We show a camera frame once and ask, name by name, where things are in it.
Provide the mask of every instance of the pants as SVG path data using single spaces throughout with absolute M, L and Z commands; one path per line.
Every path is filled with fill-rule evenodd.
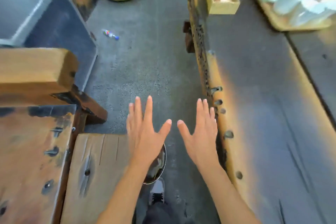
M 179 220 L 169 205 L 158 202 L 149 206 L 142 224 L 179 224 Z

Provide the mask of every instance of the person's left hand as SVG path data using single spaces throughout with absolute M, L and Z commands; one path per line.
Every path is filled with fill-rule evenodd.
M 149 168 L 158 156 L 163 143 L 170 132 L 171 119 L 167 120 L 158 133 L 153 128 L 153 99 L 147 99 L 145 115 L 142 118 L 141 100 L 135 98 L 135 104 L 129 104 L 126 128 L 131 160 Z

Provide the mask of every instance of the gray shoe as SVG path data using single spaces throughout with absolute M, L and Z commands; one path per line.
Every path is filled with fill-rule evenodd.
M 157 202 L 164 203 L 165 202 L 165 182 L 163 178 L 157 179 L 154 183 L 153 188 L 149 193 L 149 205 L 153 205 Z

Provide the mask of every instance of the black shoelace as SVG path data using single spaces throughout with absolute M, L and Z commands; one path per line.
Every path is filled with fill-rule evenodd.
M 152 204 L 154 205 L 157 202 L 163 203 L 163 194 L 162 193 L 154 193 L 152 198 Z

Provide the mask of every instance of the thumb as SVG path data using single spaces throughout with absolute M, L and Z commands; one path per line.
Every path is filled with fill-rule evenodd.
M 178 129 L 180 131 L 180 134 L 181 134 L 183 140 L 186 141 L 187 138 L 191 136 L 187 125 L 184 123 L 184 121 L 179 120 L 177 122 L 177 127 L 178 127 Z
M 170 128 L 171 128 L 171 119 L 167 120 L 161 127 L 159 134 L 166 139 L 166 137 L 168 136 L 169 132 L 170 132 Z

